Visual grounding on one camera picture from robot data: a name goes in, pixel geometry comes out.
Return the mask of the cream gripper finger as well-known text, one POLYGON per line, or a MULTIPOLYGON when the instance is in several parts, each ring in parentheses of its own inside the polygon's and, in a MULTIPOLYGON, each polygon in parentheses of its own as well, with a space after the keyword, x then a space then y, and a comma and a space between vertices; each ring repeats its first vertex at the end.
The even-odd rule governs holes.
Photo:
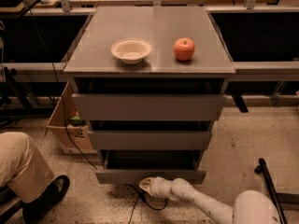
POLYGON ((148 194, 151 194, 151 188, 150 188, 150 185, 151 185, 151 181, 152 181, 152 177, 146 177, 146 178, 143 178, 140 182, 139 182, 139 187, 146 191, 148 194))

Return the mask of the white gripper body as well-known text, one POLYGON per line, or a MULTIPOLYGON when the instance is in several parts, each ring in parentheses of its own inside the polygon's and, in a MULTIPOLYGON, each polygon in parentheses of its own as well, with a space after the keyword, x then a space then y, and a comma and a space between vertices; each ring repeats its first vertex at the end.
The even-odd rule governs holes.
POLYGON ((150 193, 155 198, 172 198, 171 188, 172 182, 159 176, 153 178, 150 182, 150 193))

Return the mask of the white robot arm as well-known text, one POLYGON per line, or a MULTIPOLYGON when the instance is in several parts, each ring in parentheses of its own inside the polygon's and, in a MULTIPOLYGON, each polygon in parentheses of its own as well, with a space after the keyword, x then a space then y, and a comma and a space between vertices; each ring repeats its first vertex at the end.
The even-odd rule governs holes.
POLYGON ((155 198, 192 203, 216 224, 282 224, 272 201, 256 190, 240 193, 231 207, 198 191, 182 178, 146 177, 139 187, 155 198))

